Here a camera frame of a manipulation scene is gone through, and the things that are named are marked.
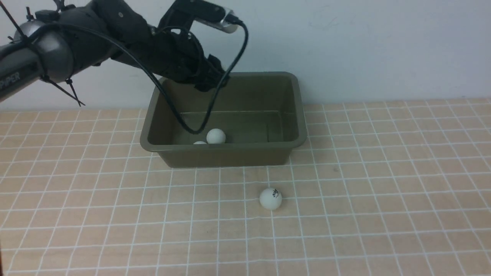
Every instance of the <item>robotic arm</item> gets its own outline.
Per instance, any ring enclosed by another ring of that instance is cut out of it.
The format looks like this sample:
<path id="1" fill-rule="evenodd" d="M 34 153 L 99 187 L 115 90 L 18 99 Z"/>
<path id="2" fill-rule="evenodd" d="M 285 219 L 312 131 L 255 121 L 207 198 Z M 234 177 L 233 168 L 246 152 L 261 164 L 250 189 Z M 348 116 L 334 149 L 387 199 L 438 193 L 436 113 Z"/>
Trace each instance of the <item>robotic arm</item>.
<path id="1" fill-rule="evenodd" d="M 18 26 L 0 0 L 17 28 L 12 42 L 0 46 L 0 102 L 39 78 L 61 89 L 56 83 L 68 81 L 71 85 L 73 75 L 108 59 L 141 68 L 154 82 L 152 73 L 194 84 L 203 92 L 216 88 L 215 99 L 247 44 L 246 27 L 233 11 L 204 0 L 176 0 L 157 27 L 149 25 L 123 0 L 92 0 L 84 7 L 54 1 L 56 11 L 41 10 L 35 17 L 27 8 L 28 21 Z M 244 46 L 227 72 L 218 58 L 204 56 L 199 41 L 189 31 L 194 21 L 227 33 L 238 26 L 245 29 Z M 81 104 L 76 94 L 71 97 Z"/>

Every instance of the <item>plastic bin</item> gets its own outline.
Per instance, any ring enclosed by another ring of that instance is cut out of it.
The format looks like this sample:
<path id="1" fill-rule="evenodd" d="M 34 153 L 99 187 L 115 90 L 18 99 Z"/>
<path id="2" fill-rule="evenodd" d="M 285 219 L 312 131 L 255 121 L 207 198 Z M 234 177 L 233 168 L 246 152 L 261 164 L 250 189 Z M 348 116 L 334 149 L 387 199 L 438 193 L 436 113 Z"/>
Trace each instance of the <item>plastic bin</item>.
<path id="1" fill-rule="evenodd" d="M 171 80 L 162 82 L 189 126 L 201 124 L 211 93 Z M 227 135 L 225 144 L 206 141 L 210 129 Z M 307 138 L 297 78 L 286 72 L 233 73 L 218 96 L 207 129 L 186 132 L 155 89 L 140 144 L 157 152 L 172 168 L 267 166 L 287 163 L 291 151 Z"/>

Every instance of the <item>black cable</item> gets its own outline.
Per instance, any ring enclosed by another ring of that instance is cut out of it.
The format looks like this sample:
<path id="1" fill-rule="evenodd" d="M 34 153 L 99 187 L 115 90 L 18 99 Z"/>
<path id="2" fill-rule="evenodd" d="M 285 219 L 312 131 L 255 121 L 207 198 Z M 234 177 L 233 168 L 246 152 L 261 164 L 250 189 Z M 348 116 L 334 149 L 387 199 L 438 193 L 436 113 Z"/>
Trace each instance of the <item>black cable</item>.
<path id="1" fill-rule="evenodd" d="M 56 12 L 59 12 L 61 9 L 65 7 L 65 0 L 53 0 L 56 5 Z"/>
<path id="2" fill-rule="evenodd" d="M 181 114 L 177 111 L 175 105 L 173 104 L 172 99 L 169 97 L 169 95 L 167 94 L 167 92 L 165 91 L 165 89 L 162 87 L 162 84 L 157 80 L 157 78 L 155 78 L 155 76 L 152 74 L 152 72 L 150 72 L 150 70 L 148 70 L 148 68 L 144 64 L 142 64 L 141 61 L 134 54 L 132 54 L 119 41 L 117 41 L 117 40 L 115 40 L 115 39 L 113 39 L 113 38 L 111 38 L 111 37 L 109 37 L 109 36 L 107 36 L 107 35 L 105 35 L 103 33 L 94 31 L 92 29 L 84 28 L 84 27 L 80 27 L 80 26 L 75 26 L 75 25 L 69 25 L 69 24 L 59 24 L 59 23 L 53 23 L 53 24 L 44 25 L 44 26 L 40 27 L 38 30 L 36 30 L 31 36 L 29 36 L 28 37 L 28 40 L 26 40 L 24 42 L 21 42 L 21 43 L 18 43 L 18 44 L 14 44 L 14 45 L 12 45 L 12 46 L 4 49 L 4 51 L 2 51 L 0 53 L 0 60 L 3 57 L 7 56 L 8 54 L 11 54 L 11 53 L 13 53 L 13 52 L 15 52 L 17 50 L 20 50 L 20 49 L 25 48 L 26 47 L 26 43 L 31 43 L 32 41 L 34 41 L 40 35 L 44 34 L 48 30 L 54 29 L 54 28 L 61 29 L 63 27 L 65 29 L 67 29 L 67 30 L 79 31 L 79 32 L 88 33 L 88 34 L 97 36 L 99 38 L 102 38 L 102 39 L 104 39 L 104 40 L 112 43 L 117 48 L 119 48 L 122 52 L 124 52 L 129 57 L 131 57 L 131 59 L 133 59 L 137 63 L 137 65 L 145 72 L 145 74 L 150 78 L 150 80 L 159 89 L 160 93 L 162 94 L 162 96 L 164 97 L 165 101 L 169 105 L 169 108 L 171 109 L 172 113 L 176 117 L 176 119 L 179 122 L 179 124 L 187 132 L 189 132 L 191 134 L 200 134 L 200 133 L 203 132 L 203 130 L 206 128 L 206 125 L 208 124 L 208 121 L 209 121 L 210 116 L 211 116 L 211 112 L 212 112 L 213 107 L 215 105 L 215 101 L 217 100 L 217 97 L 218 97 L 218 93 L 220 92 L 220 90 L 221 90 L 221 88 L 222 88 L 225 80 L 229 77 L 230 73 L 232 72 L 232 70 L 237 65 L 237 63 L 241 59 L 242 55 L 244 54 L 244 51 L 246 50 L 246 47 L 247 47 L 247 43 L 249 41 L 249 32 L 248 32 L 247 26 L 242 21 L 238 20 L 238 18 L 235 17 L 235 19 L 236 19 L 236 22 L 234 22 L 234 23 L 237 24 L 237 25 L 240 25 L 244 29 L 244 33 L 245 33 L 244 43 L 243 43 L 243 45 L 241 47 L 241 50 L 237 54 L 236 58 L 233 60 L 232 64 L 229 66 L 229 68 L 223 74 L 221 80 L 219 81 L 219 83 L 218 83 L 218 85 L 217 85 L 217 87 L 215 89 L 215 92 L 213 93 L 213 96 L 212 96 L 212 99 L 210 101 L 210 104 L 208 105 L 208 109 L 206 111 L 205 118 L 204 118 L 204 120 L 203 120 L 203 122 L 202 122 L 202 124 L 201 124 L 201 126 L 199 127 L 198 130 L 193 130 L 192 128 L 190 128 L 186 124 L 186 122 L 182 118 Z"/>
<path id="3" fill-rule="evenodd" d="M 78 102 L 79 104 L 79 107 L 82 107 L 82 102 L 79 100 L 79 97 L 77 96 L 77 92 L 75 91 L 75 87 L 73 87 L 73 80 L 71 78 L 67 79 L 66 81 L 66 84 L 68 84 L 70 86 L 70 88 L 72 89 L 72 92 L 73 92 L 73 95 L 75 96 L 75 100 Z"/>
<path id="4" fill-rule="evenodd" d="M 15 28 L 17 29 L 17 31 L 19 32 L 19 34 L 22 36 L 22 38 L 23 39 L 26 38 L 26 35 L 22 31 L 21 27 L 17 24 L 17 22 L 15 22 L 15 19 L 12 17 L 12 15 L 10 14 L 10 12 L 8 12 L 7 8 L 2 3 L 1 0 L 0 0 L 0 7 L 2 8 L 3 12 L 7 15 L 7 17 L 10 19 L 10 21 L 12 22 L 12 24 L 15 26 Z"/>
<path id="5" fill-rule="evenodd" d="M 42 81 L 46 82 L 46 83 L 50 83 L 52 84 L 54 87 L 58 88 L 59 90 L 61 90 L 63 93 L 65 93 L 67 96 L 69 96 L 70 98 L 74 99 L 77 101 L 77 103 L 81 106 L 85 106 L 85 104 L 83 102 L 81 102 L 79 100 L 79 98 L 77 97 L 77 95 L 75 94 L 75 96 L 73 96 L 72 94 L 68 93 L 68 91 L 66 91 L 65 89 L 63 89 L 63 87 L 59 86 L 57 83 L 53 82 L 52 80 L 50 80 L 50 78 L 48 77 L 45 77 L 45 78 L 41 78 Z"/>

